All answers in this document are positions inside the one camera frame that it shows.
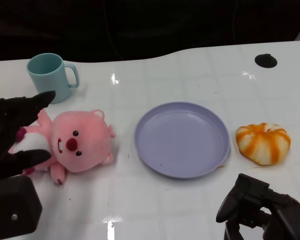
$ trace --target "light blue mug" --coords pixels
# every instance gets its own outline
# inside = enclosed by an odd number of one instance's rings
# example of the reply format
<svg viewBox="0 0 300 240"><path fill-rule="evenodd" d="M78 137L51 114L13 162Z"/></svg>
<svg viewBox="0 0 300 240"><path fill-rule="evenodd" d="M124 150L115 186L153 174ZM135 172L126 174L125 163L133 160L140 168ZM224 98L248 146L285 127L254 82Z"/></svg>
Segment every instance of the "light blue mug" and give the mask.
<svg viewBox="0 0 300 240"><path fill-rule="evenodd" d="M73 70L76 84L69 84L65 68ZM79 74L75 65L65 64L63 59L54 53L43 53L31 58L26 70L39 94L55 91L53 104L61 103L70 97L70 88L79 87Z"/></svg>

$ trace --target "black cable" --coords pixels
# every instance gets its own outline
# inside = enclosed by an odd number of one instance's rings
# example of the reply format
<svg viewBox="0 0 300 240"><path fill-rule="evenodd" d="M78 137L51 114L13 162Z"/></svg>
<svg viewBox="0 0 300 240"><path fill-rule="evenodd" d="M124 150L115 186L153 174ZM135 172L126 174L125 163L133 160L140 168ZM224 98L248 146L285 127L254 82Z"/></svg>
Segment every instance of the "black cable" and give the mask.
<svg viewBox="0 0 300 240"><path fill-rule="evenodd" d="M235 18L236 18L236 11L238 8L238 2L239 2L239 0L235 0L233 14L232 14L232 38L233 38L234 44L237 44L236 33L235 33Z"/></svg>
<svg viewBox="0 0 300 240"><path fill-rule="evenodd" d="M114 43L112 42L111 39L111 35L110 35L110 31L109 31L109 26L108 26L108 20L107 20L107 14L106 14L106 0L103 0L103 15L104 15L104 22L105 22L105 28L106 28L106 33L108 35L112 50L114 51L114 53L119 57L120 61L123 61L124 58L119 54L119 52L117 51Z"/></svg>

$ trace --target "purple plate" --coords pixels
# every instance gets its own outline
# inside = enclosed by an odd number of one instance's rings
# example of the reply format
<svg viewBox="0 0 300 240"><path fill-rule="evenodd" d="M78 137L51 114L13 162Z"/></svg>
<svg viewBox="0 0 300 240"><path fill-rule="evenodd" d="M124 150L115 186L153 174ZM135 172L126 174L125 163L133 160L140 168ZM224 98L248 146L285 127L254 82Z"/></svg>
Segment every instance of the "purple plate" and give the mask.
<svg viewBox="0 0 300 240"><path fill-rule="evenodd" d="M188 179L221 165L230 150L230 137L224 122L209 109L171 102L151 109L140 119L134 144L150 168Z"/></svg>

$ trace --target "plush toy ear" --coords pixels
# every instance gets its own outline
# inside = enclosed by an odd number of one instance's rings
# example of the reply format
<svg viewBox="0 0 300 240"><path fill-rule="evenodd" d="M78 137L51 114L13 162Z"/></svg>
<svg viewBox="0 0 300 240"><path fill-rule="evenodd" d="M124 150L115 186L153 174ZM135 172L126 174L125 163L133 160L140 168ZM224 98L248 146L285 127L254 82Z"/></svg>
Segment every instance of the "plush toy ear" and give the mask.
<svg viewBox="0 0 300 240"><path fill-rule="evenodd" d="M93 111L91 111L91 112L94 113L95 115L101 117L102 119L105 118L105 113L104 113L103 111L99 110L99 109L93 110Z"/></svg>

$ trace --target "plush toy mouth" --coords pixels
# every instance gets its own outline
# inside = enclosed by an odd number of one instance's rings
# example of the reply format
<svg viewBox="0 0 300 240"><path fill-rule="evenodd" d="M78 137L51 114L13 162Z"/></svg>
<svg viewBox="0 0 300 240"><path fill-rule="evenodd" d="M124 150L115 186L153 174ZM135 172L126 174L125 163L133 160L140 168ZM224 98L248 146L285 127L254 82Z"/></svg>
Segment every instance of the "plush toy mouth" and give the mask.
<svg viewBox="0 0 300 240"><path fill-rule="evenodd" d="M62 154L62 150L63 150L63 148L62 148L62 141L61 141L61 139L60 139L60 138L58 139L58 150L59 150L59 153L61 153L61 154Z"/></svg>

